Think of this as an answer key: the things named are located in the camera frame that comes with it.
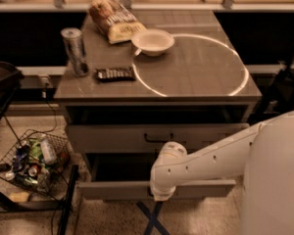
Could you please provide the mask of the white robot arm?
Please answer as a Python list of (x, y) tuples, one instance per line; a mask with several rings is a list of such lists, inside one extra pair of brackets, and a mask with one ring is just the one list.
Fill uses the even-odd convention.
[(166, 143), (150, 172), (156, 201), (180, 185), (243, 175), (239, 235), (294, 235), (294, 111), (260, 121), (192, 154)]

